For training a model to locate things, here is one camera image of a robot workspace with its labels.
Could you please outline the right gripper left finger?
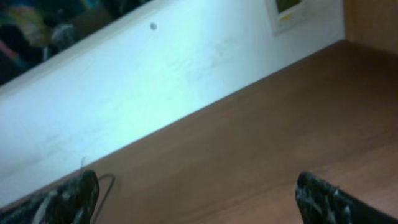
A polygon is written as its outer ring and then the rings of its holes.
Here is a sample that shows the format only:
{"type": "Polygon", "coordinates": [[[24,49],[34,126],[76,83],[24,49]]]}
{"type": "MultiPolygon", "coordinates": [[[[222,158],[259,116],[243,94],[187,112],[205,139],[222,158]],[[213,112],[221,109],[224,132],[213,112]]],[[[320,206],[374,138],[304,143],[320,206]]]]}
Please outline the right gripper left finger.
{"type": "Polygon", "coordinates": [[[100,187],[93,170],[28,200],[1,211],[1,224],[81,224],[89,223],[98,201],[100,187]]]}

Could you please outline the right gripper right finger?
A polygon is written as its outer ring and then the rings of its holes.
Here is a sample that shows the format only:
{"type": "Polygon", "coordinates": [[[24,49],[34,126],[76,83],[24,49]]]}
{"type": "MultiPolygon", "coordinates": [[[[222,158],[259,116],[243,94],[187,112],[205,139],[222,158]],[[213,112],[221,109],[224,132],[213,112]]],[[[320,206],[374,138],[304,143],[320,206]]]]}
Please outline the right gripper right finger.
{"type": "Polygon", "coordinates": [[[310,172],[301,172],[295,200],[304,224],[397,224],[397,219],[310,172]]]}

